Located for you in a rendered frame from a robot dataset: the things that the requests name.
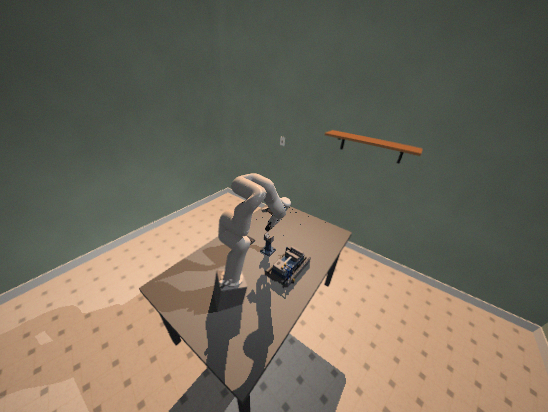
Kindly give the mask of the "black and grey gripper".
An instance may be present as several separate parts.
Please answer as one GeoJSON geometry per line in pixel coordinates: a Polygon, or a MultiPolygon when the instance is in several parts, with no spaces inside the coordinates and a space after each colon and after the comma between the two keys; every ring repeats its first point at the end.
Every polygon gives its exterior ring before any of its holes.
{"type": "Polygon", "coordinates": [[[274,227],[281,219],[277,219],[274,214],[271,216],[271,218],[268,221],[268,225],[266,226],[265,230],[269,231],[270,227],[274,227]],[[270,225],[270,227],[269,227],[270,225]]]}

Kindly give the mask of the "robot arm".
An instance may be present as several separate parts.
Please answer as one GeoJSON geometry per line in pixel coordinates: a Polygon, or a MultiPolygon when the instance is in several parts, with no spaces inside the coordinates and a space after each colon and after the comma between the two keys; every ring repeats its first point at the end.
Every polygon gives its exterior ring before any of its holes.
{"type": "Polygon", "coordinates": [[[251,244],[246,235],[250,230],[254,210],[264,200],[268,207],[261,209],[262,212],[269,212],[281,219],[286,215],[291,201],[286,197],[280,198],[273,182],[255,173],[237,177],[231,188],[234,193],[247,200],[238,204],[234,211],[224,211],[219,219],[219,240],[232,249],[227,255],[225,273],[221,274],[219,285],[236,287],[243,280],[241,273],[251,244]]]}

